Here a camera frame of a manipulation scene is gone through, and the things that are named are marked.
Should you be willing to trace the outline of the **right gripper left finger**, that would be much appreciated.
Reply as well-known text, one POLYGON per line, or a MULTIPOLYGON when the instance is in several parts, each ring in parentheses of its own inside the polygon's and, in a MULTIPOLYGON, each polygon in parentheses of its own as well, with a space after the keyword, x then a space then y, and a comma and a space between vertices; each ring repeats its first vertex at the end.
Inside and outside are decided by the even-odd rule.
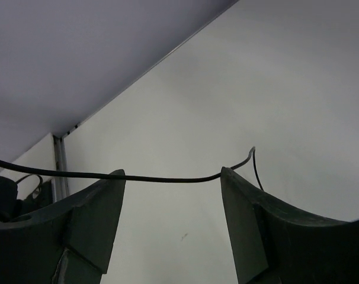
POLYGON ((99 180, 15 215, 17 184, 0 176, 0 283, 99 283, 111 258, 124 180, 99 180))

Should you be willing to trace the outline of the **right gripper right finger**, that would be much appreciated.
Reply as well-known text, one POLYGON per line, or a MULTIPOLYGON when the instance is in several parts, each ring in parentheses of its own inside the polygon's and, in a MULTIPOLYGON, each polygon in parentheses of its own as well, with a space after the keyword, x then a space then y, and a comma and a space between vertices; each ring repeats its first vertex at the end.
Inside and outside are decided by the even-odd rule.
POLYGON ((239 283, 359 283, 359 220, 296 208, 226 167, 220 183, 239 283))

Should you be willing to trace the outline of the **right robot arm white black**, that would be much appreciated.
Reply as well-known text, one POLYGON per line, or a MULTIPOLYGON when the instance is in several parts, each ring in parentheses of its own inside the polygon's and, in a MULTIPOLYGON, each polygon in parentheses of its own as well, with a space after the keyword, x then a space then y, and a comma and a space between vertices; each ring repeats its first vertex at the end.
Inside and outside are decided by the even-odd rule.
MULTIPOLYGON (((359 220, 298 209, 226 167, 220 184, 238 283, 359 283, 359 220)), ((101 180, 38 207, 0 176, 0 283, 101 283, 124 190, 101 180)))

